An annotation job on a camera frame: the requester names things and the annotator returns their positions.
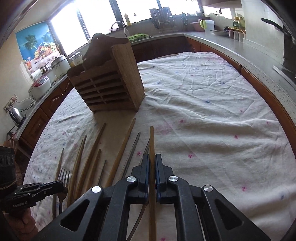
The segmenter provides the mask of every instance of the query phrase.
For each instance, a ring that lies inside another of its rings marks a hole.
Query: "kitchen counter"
[[[276,96],[293,122],[296,123],[296,91],[294,89],[296,86],[291,86],[273,69],[274,65],[278,68],[282,66],[279,62],[243,42],[204,32],[178,32],[155,35],[135,41],[131,45],[181,36],[199,41],[222,52],[252,72]]]
[[[22,135],[23,131],[25,130],[27,124],[29,123],[30,119],[32,118],[32,116],[35,114],[35,112],[38,110],[38,108],[42,105],[42,103],[46,100],[46,98],[67,78],[67,75],[64,75],[62,78],[58,79],[56,82],[54,82],[50,89],[45,93],[45,95],[43,97],[41,97],[37,103],[30,108],[27,111],[27,116],[26,119],[24,121],[24,123],[21,125],[21,127],[18,129],[18,131],[16,132],[14,138],[15,139],[19,139],[20,136]]]

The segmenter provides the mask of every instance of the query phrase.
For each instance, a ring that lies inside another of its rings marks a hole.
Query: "fork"
[[[60,182],[62,182],[62,184],[64,186],[64,190],[57,194],[57,196],[59,198],[59,214],[61,214],[63,212],[63,201],[64,201],[64,199],[66,198],[66,196],[68,194],[69,176],[70,176],[70,171],[68,171],[65,168],[64,169],[62,168],[61,172],[59,174],[58,180]]]

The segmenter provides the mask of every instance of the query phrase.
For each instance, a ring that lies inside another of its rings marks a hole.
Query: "stainless steel kettle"
[[[17,108],[12,107],[9,111],[9,115],[15,125],[20,128],[20,126],[23,124],[25,117],[19,112]]]

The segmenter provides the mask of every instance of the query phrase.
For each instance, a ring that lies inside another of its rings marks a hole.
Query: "palm tree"
[[[35,35],[28,35],[27,37],[25,37],[25,39],[28,41],[24,44],[24,47],[27,49],[27,50],[31,50],[33,48],[37,49],[35,47],[35,44],[38,43],[38,41],[36,40],[36,37]]]
[[[52,42],[52,37],[47,33],[43,35],[42,39],[46,43]]]

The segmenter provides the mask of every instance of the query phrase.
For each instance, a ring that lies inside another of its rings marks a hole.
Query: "poster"
[[[30,74],[60,56],[46,22],[16,32],[17,43]]]

